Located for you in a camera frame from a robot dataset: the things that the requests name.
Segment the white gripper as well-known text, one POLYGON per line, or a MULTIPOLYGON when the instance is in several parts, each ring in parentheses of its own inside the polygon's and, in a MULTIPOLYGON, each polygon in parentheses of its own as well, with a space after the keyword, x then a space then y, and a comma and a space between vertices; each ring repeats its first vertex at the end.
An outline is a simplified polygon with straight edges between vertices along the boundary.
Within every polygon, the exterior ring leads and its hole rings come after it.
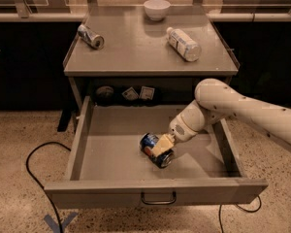
POLYGON ((191 140, 209 125, 216 124, 225 115, 217 111, 210 111, 193 100, 169 124, 169 134, 163 134, 152 149, 155 157, 171 149, 175 143, 191 140))

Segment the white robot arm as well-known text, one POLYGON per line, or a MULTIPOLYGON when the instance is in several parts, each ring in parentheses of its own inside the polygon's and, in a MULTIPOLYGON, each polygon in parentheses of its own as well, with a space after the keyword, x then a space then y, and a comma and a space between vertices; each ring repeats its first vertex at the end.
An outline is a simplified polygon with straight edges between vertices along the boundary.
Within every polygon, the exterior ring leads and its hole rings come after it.
POLYGON ((159 138, 153 149, 154 156, 191 140, 208 125, 225 117, 248 124, 291 152, 291 109, 241 95, 217 79, 200 81, 194 96, 170 122, 168 132, 159 138))

